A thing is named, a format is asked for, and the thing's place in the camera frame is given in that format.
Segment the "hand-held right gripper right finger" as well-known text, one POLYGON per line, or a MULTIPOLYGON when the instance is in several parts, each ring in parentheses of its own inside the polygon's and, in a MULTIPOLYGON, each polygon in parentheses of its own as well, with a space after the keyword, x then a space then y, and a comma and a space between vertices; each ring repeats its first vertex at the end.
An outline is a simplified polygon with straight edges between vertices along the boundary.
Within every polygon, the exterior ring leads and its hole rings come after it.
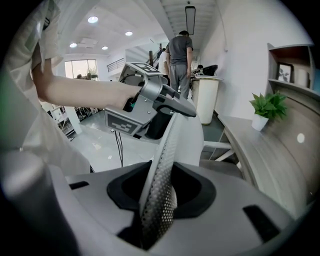
POLYGON ((175 162, 173 223, 150 248, 159 256, 231 256, 277 236, 292 217, 246 181, 175 162))

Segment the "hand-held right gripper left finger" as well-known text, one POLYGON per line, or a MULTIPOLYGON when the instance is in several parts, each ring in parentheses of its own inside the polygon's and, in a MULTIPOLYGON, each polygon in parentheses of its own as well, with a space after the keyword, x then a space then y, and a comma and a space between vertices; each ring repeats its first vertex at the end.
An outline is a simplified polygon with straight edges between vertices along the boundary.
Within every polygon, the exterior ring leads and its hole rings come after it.
POLYGON ((138 200, 150 162, 65 177, 49 167, 78 256, 151 256, 138 245, 138 200))

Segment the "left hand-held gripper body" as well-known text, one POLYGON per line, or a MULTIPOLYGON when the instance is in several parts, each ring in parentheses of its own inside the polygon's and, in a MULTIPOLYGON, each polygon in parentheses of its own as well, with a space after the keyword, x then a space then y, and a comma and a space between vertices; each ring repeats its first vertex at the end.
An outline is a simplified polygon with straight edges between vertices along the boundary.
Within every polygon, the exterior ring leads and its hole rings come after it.
POLYGON ((166 80, 159 70, 145 62, 126 62, 119 81, 137 87, 139 91, 127 100, 123 109, 107 106, 104 109, 105 124, 108 128, 129 136, 144 136, 158 113, 153 105, 166 80))

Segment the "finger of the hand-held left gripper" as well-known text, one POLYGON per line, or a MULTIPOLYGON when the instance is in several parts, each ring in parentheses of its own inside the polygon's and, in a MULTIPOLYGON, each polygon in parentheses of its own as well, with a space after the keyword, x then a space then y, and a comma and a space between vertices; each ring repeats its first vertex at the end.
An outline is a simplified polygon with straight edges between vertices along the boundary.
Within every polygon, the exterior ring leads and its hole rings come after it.
POLYGON ((162 89, 154 101, 154 109, 157 112, 162 108, 167 108, 186 117, 194 118, 197 116, 195 106, 166 84, 162 85, 162 89))

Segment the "person's left forearm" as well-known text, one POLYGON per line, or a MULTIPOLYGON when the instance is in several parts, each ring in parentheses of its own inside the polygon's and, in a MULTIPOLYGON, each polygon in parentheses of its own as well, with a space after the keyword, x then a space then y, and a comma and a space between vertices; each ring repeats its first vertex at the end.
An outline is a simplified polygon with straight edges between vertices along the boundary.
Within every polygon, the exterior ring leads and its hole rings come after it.
POLYGON ((128 99, 133 98, 140 87, 118 81, 92 81, 56 76, 50 58, 41 61, 37 44, 32 56, 36 64, 32 68, 32 80, 40 100, 65 107, 90 107, 103 109, 114 106, 123 109, 128 99))

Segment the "curved wooden reception desk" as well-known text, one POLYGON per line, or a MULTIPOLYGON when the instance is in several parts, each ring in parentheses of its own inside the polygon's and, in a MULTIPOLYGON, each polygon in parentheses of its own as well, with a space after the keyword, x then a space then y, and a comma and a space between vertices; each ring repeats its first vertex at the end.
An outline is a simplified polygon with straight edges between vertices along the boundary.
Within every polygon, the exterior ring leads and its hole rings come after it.
POLYGON ((218 118, 239 159, 243 177, 300 217, 320 190, 320 93, 314 90, 315 47, 294 44, 268 49, 268 93, 286 96, 286 116, 271 119, 261 131, 252 121, 218 118), (293 65, 292 82, 276 79, 278 63, 293 65))

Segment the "white cylindrical stand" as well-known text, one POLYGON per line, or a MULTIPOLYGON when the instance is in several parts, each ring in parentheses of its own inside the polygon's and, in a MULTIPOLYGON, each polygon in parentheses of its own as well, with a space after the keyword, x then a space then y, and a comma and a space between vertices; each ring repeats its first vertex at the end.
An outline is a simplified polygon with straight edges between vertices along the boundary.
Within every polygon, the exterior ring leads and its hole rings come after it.
POLYGON ((197 75, 193 79, 192 100, 202 125, 212 122, 219 83, 222 81, 222 78, 208 75, 197 75))

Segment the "dark wooden staircase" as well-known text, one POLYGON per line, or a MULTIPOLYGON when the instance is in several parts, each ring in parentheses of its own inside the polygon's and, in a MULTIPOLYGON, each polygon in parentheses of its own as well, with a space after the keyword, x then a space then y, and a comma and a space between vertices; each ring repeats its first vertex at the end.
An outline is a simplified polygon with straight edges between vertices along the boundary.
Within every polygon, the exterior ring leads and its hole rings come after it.
POLYGON ((159 59, 162 54, 162 52, 165 50, 165 48, 160 48, 156 53, 153 53, 152 50, 149 51, 148 59, 146 63, 150 66, 153 66, 154 68, 159 68, 159 59))

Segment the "metal railing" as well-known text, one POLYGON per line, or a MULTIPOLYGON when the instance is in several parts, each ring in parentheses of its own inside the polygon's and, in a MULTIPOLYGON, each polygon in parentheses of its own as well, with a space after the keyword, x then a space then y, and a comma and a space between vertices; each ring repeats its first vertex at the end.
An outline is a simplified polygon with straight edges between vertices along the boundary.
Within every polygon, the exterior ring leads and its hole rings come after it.
POLYGON ((125 65, 125 59, 124 58, 120 58, 110 64, 107 65, 107 71, 109 73, 116 71, 118 69, 122 69, 123 66, 125 65))

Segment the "window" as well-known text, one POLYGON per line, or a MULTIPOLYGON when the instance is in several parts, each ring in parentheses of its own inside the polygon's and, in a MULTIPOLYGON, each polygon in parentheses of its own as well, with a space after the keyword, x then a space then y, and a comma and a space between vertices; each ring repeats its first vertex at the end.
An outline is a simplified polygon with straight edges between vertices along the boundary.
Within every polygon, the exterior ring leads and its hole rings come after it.
POLYGON ((95 59, 70 60, 64 62, 67 78, 98 81, 97 62, 95 59))

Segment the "black framed ceiling lamp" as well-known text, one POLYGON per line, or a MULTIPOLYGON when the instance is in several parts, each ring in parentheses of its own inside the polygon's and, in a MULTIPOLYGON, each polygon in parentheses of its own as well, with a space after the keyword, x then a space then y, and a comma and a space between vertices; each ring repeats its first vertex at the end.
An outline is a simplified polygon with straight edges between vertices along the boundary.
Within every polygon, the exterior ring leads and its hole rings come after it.
POLYGON ((188 31, 189 35, 194 35, 196 21, 196 8, 194 6, 185 7, 185 19, 186 30, 188 31))

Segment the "green potted plant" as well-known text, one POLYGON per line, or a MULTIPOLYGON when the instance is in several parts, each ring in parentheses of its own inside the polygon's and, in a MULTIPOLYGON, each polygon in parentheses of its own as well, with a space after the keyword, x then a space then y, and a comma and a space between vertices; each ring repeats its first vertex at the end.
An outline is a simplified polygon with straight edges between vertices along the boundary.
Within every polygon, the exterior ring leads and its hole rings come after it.
POLYGON ((254 93, 252 95, 253 100, 249 101, 254 108, 251 126, 256 131, 260 132, 269 120, 283 119, 287 115, 287 106, 285 104, 287 97, 279 91, 268 93, 266 96, 254 93))

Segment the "person's beige shirt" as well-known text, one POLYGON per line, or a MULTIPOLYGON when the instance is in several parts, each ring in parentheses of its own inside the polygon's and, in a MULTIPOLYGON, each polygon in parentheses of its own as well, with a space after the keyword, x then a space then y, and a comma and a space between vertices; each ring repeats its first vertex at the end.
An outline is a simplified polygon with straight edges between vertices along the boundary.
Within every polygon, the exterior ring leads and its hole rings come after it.
POLYGON ((14 35, 0 68, 0 149, 29 151, 65 176, 90 173, 89 161, 73 147, 42 108, 31 71, 46 59, 59 61, 60 9, 43 0, 14 35))

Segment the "black picture frame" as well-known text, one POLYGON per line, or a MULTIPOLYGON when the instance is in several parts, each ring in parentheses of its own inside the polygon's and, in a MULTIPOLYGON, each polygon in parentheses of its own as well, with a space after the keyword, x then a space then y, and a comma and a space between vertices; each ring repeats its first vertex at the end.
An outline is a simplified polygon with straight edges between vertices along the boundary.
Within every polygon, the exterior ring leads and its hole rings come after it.
POLYGON ((276 79, 290 83, 293 80, 294 66, 289 63, 279 62, 277 65, 276 79))

